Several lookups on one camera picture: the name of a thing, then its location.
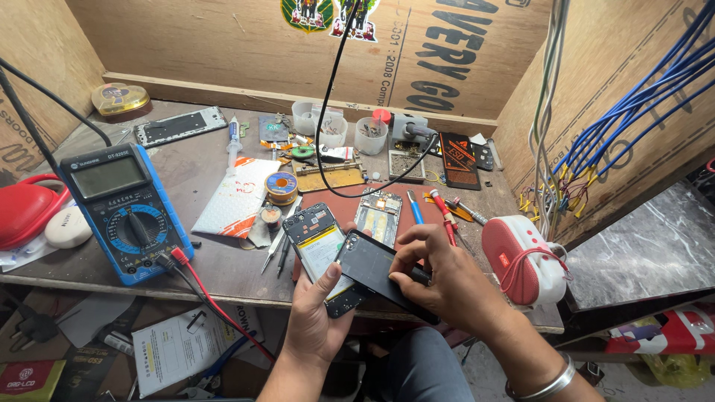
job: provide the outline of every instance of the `plywood wall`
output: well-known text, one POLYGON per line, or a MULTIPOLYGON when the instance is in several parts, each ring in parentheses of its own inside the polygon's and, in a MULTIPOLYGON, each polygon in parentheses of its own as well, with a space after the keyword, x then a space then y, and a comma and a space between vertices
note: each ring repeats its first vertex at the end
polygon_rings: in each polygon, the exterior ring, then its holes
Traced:
MULTIPOLYGON (((340 41, 330 28, 307 33, 285 21, 293 0, 66 2, 107 70, 146 82, 322 98, 340 41)), ((331 27, 342 3, 318 0, 331 27)), ((348 41, 332 98, 480 119, 499 115, 546 37, 551 8, 546 0, 370 3, 375 41, 348 41)))
MULTIPOLYGON (((552 162, 559 161, 583 129, 653 69, 702 6, 702 0, 571 2, 561 74, 546 140, 552 162)), ((710 26, 699 43, 714 33, 715 26, 710 26)), ((501 112, 493 135, 506 166, 504 174, 515 195, 533 183, 533 159, 526 135, 536 107, 541 69, 539 57, 501 112)), ((617 155, 654 119, 713 78, 715 71, 710 71, 677 97, 657 106, 654 113, 643 116, 619 137, 623 140, 608 150, 605 161, 617 155)), ((575 247, 712 158, 713 128, 715 89, 710 89, 653 129, 605 177, 594 183, 583 216, 576 219, 572 212, 563 215, 556 240, 575 247)))
MULTIPOLYGON (((83 114, 104 67, 63 0, 5 0, 0 12, 0 56, 83 114)), ((49 98, 7 73, 50 149, 78 121, 49 98)), ((43 160, 37 145, 0 93, 0 187, 43 160)))

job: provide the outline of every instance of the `knee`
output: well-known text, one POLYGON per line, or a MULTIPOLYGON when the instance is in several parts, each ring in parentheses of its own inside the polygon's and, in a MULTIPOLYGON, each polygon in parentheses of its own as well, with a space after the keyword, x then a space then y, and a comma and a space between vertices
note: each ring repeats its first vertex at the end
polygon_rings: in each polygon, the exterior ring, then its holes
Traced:
POLYGON ((419 327, 416 328, 412 331, 410 331, 407 334, 407 337, 410 338, 410 342, 414 343, 426 343, 426 344, 439 344, 439 343, 444 343, 446 344, 446 341, 444 337, 442 336, 439 331, 437 331, 434 328, 431 327, 419 327))

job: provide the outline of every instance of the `white wire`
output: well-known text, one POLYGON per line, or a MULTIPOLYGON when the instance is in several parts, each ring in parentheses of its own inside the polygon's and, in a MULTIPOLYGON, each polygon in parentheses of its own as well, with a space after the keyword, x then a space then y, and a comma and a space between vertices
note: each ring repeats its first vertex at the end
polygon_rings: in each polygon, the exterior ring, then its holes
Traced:
POLYGON ((551 163, 548 159, 548 154, 546 152, 546 143, 544 141, 546 134, 548 133, 548 126, 551 123, 551 102, 553 101, 553 95, 556 92, 556 82, 558 81, 558 71, 561 66, 561 55, 563 53, 563 38, 564 31, 566 28, 566 15, 568 14, 568 6, 570 4, 569 0, 554 0, 551 4, 551 15, 549 17, 549 28, 547 33, 546 47, 544 49, 543 58, 543 74, 547 79, 547 92, 546 92, 546 102, 544 103, 542 110, 539 111, 536 124, 540 128, 539 139, 537 147, 534 149, 533 138, 534 123, 531 126, 528 134, 528 143, 531 150, 531 154, 534 158, 535 164, 535 178, 534 178, 534 197, 536 200, 537 208, 539 209, 539 232, 541 235, 548 239, 549 232, 551 230, 551 216, 554 210, 558 209, 556 202, 556 191, 551 189, 548 185, 548 176, 551 172, 551 163), (561 6, 563 5, 563 16, 561 16, 561 24, 556 26, 557 12, 561 13, 561 6), (554 41, 557 41, 557 46, 555 48, 554 54, 549 54, 549 49, 553 47, 554 41), (551 63, 551 68, 547 71, 546 65, 548 64, 548 58, 551 56, 553 61, 551 63), (539 179, 543 182, 544 191, 539 194, 539 179), (546 207, 546 193, 548 192, 551 203, 548 208, 546 207))
POLYGON ((566 262, 566 259, 568 258, 568 252, 566 251, 564 246, 562 246, 558 243, 554 243, 554 242, 548 242, 548 243, 546 243, 546 245, 552 250, 555 248, 560 248, 561 251, 563 251, 563 258, 561 258, 561 261, 566 262))

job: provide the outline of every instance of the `plastic bag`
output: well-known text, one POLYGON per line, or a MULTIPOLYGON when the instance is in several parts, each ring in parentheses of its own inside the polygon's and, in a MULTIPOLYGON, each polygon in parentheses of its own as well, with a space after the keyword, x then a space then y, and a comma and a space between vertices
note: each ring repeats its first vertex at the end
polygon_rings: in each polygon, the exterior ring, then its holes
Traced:
POLYGON ((695 388, 710 380, 710 362, 700 355, 641 355, 665 386, 695 388))

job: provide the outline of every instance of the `wooden workbench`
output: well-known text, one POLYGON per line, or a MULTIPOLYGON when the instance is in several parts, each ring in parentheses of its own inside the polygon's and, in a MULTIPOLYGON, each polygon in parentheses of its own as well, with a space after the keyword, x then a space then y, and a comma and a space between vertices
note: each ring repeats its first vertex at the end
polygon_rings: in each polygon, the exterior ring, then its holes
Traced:
MULTIPOLYGON (((176 114, 202 109, 197 104, 183 104, 154 100, 154 110, 146 117, 123 123, 126 127, 141 124, 149 120, 171 117, 176 114)), ((222 109, 224 116, 230 119, 235 114, 239 122, 249 122, 250 129, 242 139, 244 156, 270 159, 271 152, 258 142, 258 117, 270 115, 264 112, 251 112, 238 109, 222 109)), ((347 143, 352 144, 355 124, 347 132, 347 143)), ((228 128, 207 134, 197 135, 157 147, 151 151, 152 163, 161 177, 164 188, 187 232, 196 223, 199 215, 211 198, 216 187, 224 177, 228 141, 228 128)), ((125 141, 135 142, 133 134, 125 141)), ((388 177, 388 153, 386 148, 378 155, 363 156, 368 175, 379 172, 381 177, 388 177)), ((425 158, 425 168, 441 173, 441 160, 436 157, 425 158)), ((486 217, 513 215, 516 212, 508 186, 500 172, 480 171, 483 182, 490 182, 492 187, 483 187, 482 191, 458 190, 439 186, 444 198, 461 196, 468 205, 486 217)), ((410 213, 409 207, 403 213, 410 213)), ((477 223, 461 225, 463 237, 477 252, 477 262, 485 271, 490 272, 489 264, 481 250, 481 226, 477 223)), ((233 237, 207 235, 189 232, 192 241, 201 241, 192 266, 201 277, 208 291, 216 300, 229 303, 256 305, 261 307, 289 308, 294 284, 291 270, 295 254, 290 250, 286 268, 280 278, 276 278, 280 250, 273 257, 266 273, 260 275, 260 269, 267 256, 263 250, 243 250, 238 247, 238 240, 233 237)), ((33 263, 17 268, 5 275, 0 275, 0 282, 35 285, 45 288, 63 288, 88 290, 106 293, 126 293, 175 300, 197 300, 181 278, 175 275, 160 275, 136 286, 127 287, 120 283, 109 261, 94 238, 71 250, 59 250, 33 263)), ((389 320, 417 320, 413 315, 402 312, 396 306, 373 298, 357 310, 357 316, 382 318, 389 320)), ((556 305, 544 305, 527 313, 532 324, 543 333, 562 333, 563 324, 556 305)))

